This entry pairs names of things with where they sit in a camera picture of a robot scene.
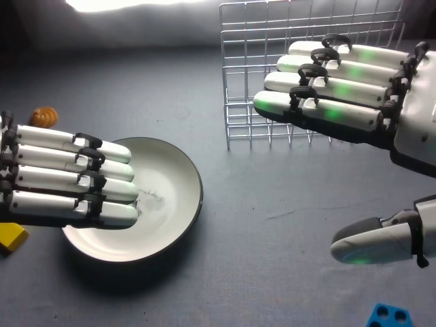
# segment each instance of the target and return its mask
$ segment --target plate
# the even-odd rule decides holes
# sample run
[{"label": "plate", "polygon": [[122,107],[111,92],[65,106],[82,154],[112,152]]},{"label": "plate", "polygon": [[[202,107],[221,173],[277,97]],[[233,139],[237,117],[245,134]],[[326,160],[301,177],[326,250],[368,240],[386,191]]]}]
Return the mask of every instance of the plate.
[{"label": "plate", "polygon": [[73,246],[98,260],[131,262],[154,257],[182,238],[200,214],[200,174],[182,150],[162,140],[126,138],[114,143],[131,151],[133,183],[140,189],[132,204],[139,212],[138,221],[126,230],[67,226],[63,232]]}]

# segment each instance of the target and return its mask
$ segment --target blue block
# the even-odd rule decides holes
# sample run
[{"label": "blue block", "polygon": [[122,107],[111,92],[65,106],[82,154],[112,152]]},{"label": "blue block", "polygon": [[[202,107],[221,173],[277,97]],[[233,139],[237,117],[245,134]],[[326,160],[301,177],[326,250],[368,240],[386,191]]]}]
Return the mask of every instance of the blue block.
[{"label": "blue block", "polygon": [[378,303],[367,327],[412,327],[409,311]]}]

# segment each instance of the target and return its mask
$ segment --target yellow block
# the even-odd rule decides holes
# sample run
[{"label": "yellow block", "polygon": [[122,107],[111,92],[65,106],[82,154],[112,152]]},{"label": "yellow block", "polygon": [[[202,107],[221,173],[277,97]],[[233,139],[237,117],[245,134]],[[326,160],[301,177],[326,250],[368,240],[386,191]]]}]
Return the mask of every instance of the yellow block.
[{"label": "yellow block", "polygon": [[9,254],[26,240],[29,233],[16,223],[0,223],[0,249]]}]

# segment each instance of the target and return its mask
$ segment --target wire grid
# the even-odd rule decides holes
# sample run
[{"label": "wire grid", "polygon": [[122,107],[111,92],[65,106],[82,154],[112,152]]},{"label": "wire grid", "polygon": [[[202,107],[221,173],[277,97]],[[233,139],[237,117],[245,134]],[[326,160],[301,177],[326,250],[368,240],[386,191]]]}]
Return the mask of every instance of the wire grid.
[{"label": "wire grid", "polygon": [[230,140],[305,136],[317,133],[276,123],[253,110],[277,60],[299,40],[321,40],[327,33],[347,35],[354,44],[396,49],[405,23],[399,20],[403,0],[283,0],[223,3],[219,7],[223,57],[224,117]]}]

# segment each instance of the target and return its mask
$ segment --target gray tablecloth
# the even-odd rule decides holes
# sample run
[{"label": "gray tablecloth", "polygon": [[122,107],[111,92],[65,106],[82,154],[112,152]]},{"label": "gray tablecloth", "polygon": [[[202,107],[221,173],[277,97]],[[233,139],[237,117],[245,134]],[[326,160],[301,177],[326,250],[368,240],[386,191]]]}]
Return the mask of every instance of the gray tablecloth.
[{"label": "gray tablecloth", "polygon": [[159,278],[144,274],[136,292],[102,290],[99,275],[89,283],[60,230],[29,228],[0,260],[0,326],[360,327],[378,302],[434,326],[436,262],[346,266],[330,242],[353,221],[412,207],[435,181],[385,151],[322,136],[291,148],[235,141],[229,152],[219,49],[25,58],[2,72],[0,95],[19,123],[52,106],[60,130],[171,142],[197,165],[205,194],[177,264]]}]

